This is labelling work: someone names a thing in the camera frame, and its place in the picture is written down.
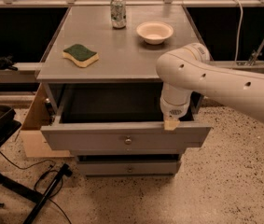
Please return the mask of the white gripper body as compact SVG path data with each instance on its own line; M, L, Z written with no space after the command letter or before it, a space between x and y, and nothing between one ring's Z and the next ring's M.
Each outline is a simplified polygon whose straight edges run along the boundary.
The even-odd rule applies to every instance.
M163 83L160 96L160 110L165 119L180 119L188 112L192 91L178 89Z

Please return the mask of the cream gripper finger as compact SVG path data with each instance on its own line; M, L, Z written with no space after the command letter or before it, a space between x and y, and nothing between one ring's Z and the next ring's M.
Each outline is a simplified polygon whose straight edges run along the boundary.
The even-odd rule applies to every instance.
M165 117L164 118L164 130L165 131L174 131L180 123L179 119L172 118L172 117Z

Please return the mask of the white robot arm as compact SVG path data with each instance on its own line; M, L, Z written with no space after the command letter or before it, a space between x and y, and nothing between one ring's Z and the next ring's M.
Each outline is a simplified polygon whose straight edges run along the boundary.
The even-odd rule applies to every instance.
M264 123L264 74L220 68L210 65L209 60L208 49L200 43L168 51L158 58L164 128L177 128L193 92Z

